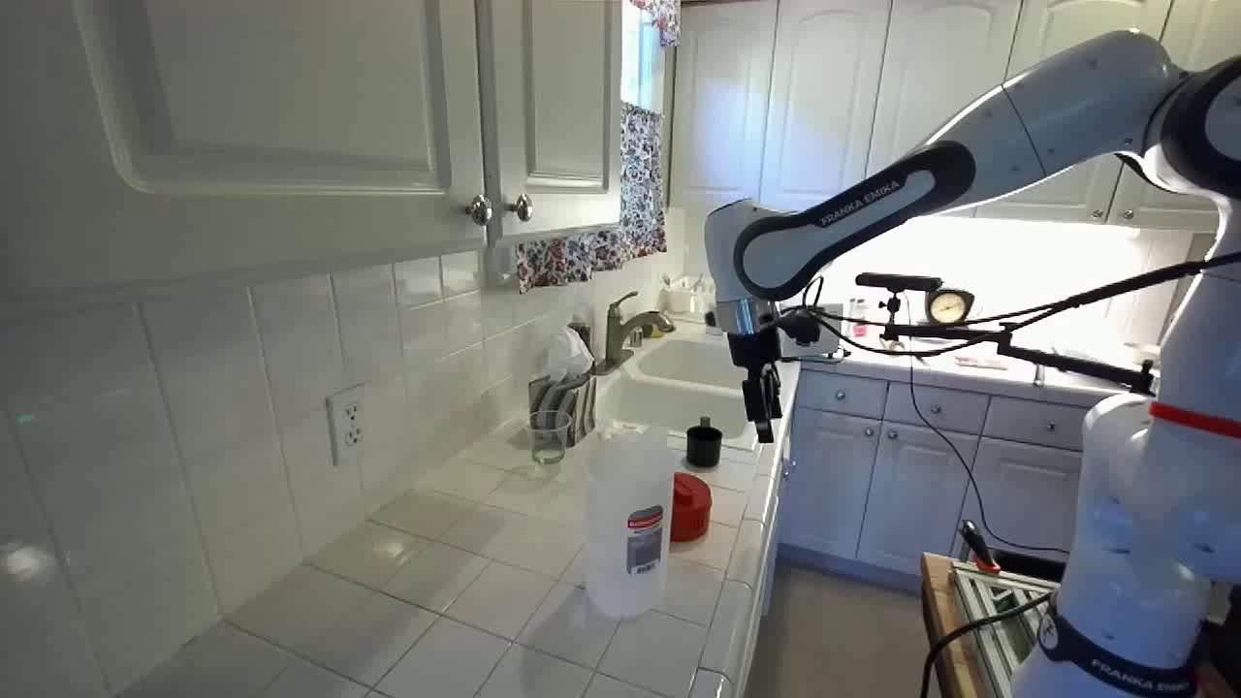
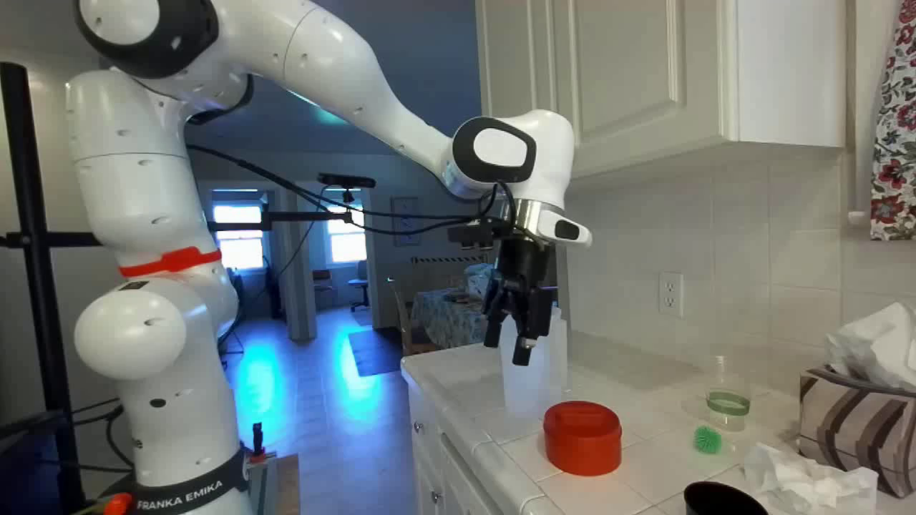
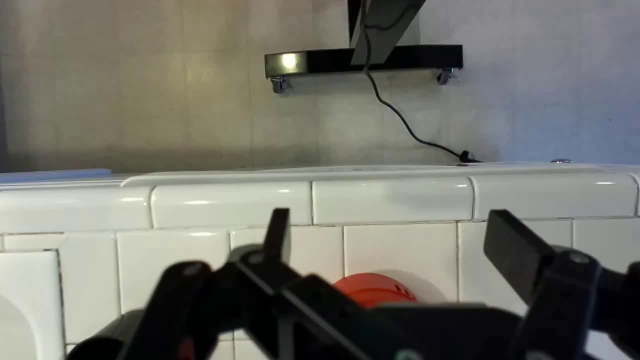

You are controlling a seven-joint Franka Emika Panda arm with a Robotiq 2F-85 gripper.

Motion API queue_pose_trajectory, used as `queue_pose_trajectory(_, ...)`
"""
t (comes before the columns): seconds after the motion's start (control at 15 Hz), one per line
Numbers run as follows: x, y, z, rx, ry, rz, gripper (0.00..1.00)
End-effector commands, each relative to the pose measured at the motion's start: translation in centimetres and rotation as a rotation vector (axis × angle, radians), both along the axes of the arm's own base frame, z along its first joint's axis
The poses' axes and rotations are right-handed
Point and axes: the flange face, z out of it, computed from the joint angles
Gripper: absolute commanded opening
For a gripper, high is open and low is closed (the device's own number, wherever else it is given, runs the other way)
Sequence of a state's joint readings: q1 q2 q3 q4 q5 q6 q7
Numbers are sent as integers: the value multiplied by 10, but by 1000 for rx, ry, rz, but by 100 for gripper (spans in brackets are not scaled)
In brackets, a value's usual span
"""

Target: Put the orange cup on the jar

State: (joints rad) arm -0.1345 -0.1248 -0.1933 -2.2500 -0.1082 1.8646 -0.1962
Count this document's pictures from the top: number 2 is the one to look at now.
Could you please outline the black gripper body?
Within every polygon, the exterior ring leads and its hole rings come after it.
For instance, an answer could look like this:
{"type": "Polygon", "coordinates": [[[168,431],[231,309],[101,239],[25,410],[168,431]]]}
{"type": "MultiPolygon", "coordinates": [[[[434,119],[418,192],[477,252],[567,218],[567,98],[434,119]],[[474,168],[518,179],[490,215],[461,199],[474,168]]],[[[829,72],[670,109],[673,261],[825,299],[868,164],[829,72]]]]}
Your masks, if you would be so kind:
{"type": "Polygon", "coordinates": [[[554,288],[547,285],[554,248],[547,242],[507,238],[498,269],[490,275],[483,314],[504,309],[518,322],[518,334],[541,337],[550,332],[554,288]]]}

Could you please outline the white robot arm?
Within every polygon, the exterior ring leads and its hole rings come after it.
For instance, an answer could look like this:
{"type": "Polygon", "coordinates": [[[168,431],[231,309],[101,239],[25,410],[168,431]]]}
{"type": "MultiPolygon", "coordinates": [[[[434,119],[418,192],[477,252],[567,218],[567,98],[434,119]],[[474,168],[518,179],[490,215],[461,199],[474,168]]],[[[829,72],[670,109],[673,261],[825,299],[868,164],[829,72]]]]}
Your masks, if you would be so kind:
{"type": "Polygon", "coordinates": [[[590,228],[563,209],[573,124],[550,109],[473,116],[444,134],[388,89],[372,46],[315,0],[75,0],[106,61],[66,83],[70,165],[91,235],[123,284],[82,309],[81,361],[116,385],[132,431],[135,515],[254,515],[216,341],[238,294],[184,144],[265,76],[433,172],[458,199],[507,196],[474,225],[500,247],[490,309],[514,322],[514,361],[550,334],[543,284],[590,228]]]}

